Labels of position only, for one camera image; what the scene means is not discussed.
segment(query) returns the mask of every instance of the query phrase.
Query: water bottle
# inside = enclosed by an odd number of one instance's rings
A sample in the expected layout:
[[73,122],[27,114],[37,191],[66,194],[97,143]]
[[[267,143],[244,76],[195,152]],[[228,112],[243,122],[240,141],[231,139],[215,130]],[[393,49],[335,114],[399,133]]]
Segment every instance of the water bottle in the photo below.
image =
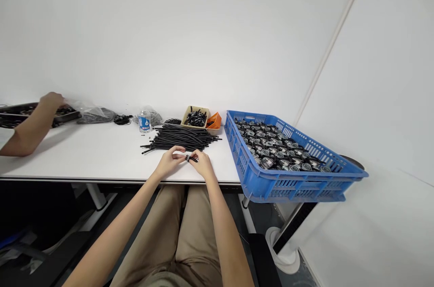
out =
[[137,115],[139,120],[139,131],[141,133],[148,133],[152,130],[151,127],[151,113],[149,110],[143,108]]

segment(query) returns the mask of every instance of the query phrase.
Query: black cable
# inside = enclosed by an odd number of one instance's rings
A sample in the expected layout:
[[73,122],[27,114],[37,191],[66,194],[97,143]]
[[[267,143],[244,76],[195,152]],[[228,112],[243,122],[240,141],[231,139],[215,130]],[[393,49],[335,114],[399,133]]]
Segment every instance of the black cable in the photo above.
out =
[[130,118],[132,118],[132,115],[116,115],[114,117],[113,122],[115,122],[117,125],[125,125],[125,124],[130,124]]
[[179,119],[169,119],[169,120],[166,120],[166,121],[164,121],[164,123],[167,123],[167,124],[181,124],[181,120],[179,120]]
[[217,136],[212,136],[206,129],[196,129],[189,127],[180,127],[173,124],[165,123],[163,127],[156,128],[157,135],[154,140],[150,140],[149,145],[140,147],[149,148],[142,152],[146,154],[154,149],[168,150],[173,146],[183,146],[186,151],[204,150],[213,141],[220,140]]

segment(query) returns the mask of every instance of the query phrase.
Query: bottle label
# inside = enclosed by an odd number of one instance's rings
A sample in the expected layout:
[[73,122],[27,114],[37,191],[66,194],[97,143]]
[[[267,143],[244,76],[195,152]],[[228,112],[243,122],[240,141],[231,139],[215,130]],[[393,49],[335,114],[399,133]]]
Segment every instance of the bottle label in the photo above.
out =
[[149,126],[149,121],[147,118],[143,118],[143,117],[138,117],[139,118],[139,127],[142,130],[149,130],[150,126]]

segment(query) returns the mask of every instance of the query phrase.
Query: khaki pants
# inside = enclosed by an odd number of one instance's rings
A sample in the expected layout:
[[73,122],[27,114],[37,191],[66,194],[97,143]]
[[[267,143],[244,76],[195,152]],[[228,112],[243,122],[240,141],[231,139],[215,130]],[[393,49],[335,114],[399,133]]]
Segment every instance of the khaki pants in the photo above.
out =
[[173,272],[193,287],[222,286],[207,188],[189,187],[179,228],[184,188],[161,188],[111,287],[136,286],[160,271]]

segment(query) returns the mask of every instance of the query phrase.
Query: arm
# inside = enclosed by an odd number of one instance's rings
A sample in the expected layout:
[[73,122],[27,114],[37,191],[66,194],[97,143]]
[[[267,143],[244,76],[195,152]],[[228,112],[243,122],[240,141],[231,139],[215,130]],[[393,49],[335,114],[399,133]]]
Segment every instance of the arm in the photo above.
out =
[[32,115],[14,129],[14,135],[0,150],[0,156],[32,154],[47,135],[57,109],[63,104],[63,96],[60,94],[51,92],[41,97]]
[[194,161],[189,161],[189,163],[203,176],[208,188],[223,286],[254,286],[243,244],[232,214],[218,186],[211,161],[207,154],[198,150],[194,151],[191,155],[198,159],[198,163]]
[[154,173],[98,237],[63,284],[63,287],[100,287],[106,283],[107,277],[121,255],[161,179],[185,160],[184,155],[174,154],[175,151],[185,152],[185,149],[184,147],[174,146],[164,153]]

